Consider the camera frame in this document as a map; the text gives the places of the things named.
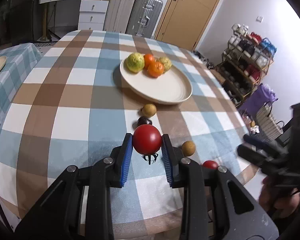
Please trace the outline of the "operator right hand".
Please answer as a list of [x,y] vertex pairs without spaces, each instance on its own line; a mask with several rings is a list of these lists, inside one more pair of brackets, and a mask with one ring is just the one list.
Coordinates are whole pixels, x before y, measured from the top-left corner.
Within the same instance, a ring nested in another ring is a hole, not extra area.
[[273,197],[273,192],[270,188],[270,178],[264,178],[262,184],[263,186],[258,202],[266,212],[269,211],[271,207],[274,207],[280,211],[280,218],[286,218],[298,208],[300,204],[300,192],[298,192],[297,189],[293,190],[293,192],[296,192],[295,194],[291,194],[290,196],[282,198],[276,198],[276,202],[274,202],[275,197]]

